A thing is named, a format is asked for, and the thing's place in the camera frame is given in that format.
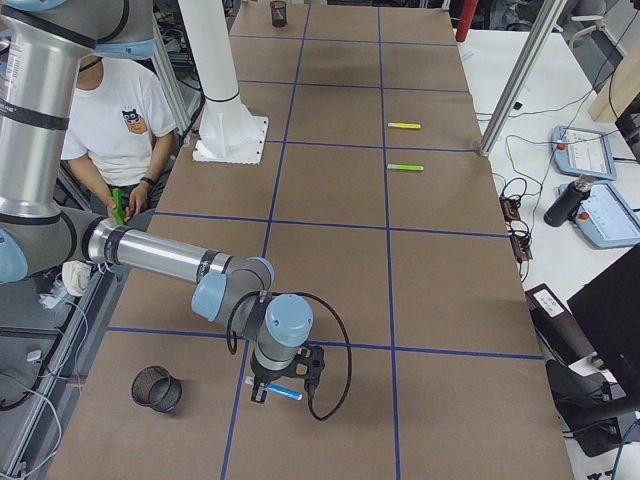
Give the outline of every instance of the screen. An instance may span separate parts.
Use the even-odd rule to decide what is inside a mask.
[[[567,303],[627,395],[640,393],[640,244]]]

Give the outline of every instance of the white t-shirt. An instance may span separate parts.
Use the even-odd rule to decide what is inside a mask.
[[[156,76],[132,60],[104,58],[94,90],[76,88],[62,159],[85,153],[109,185],[134,185],[151,161],[152,134],[176,128]]]

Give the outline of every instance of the cat graphic on shirt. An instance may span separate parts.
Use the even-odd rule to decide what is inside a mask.
[[[122,110],[122,117],[131,133],[141,135],[147,131],[147,123],[144,121],[144,117],[135,108],[131,107],[128,110]]]

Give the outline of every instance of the red object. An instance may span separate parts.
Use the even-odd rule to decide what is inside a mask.
[[[460,22],[458,22],[458,30],[456,32],[456,41],[464,42],[467,39],[467,33],[471,28],[471,22],[473,22],[473,16],[476,14],[478,8],[478,0],[467,0],[464,3],[462,9],[462,15],[460,15]]]

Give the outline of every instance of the black mesh cup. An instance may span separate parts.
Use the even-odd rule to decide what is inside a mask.
[[[275,0],[269,3],[271,7],[271,25],[280,28],[287,24],[287,3]]]
[[[141,407],[169,412],[180,401],[182,385],[167,369],[154,365],[142,370],[131,385],[131,398]]]

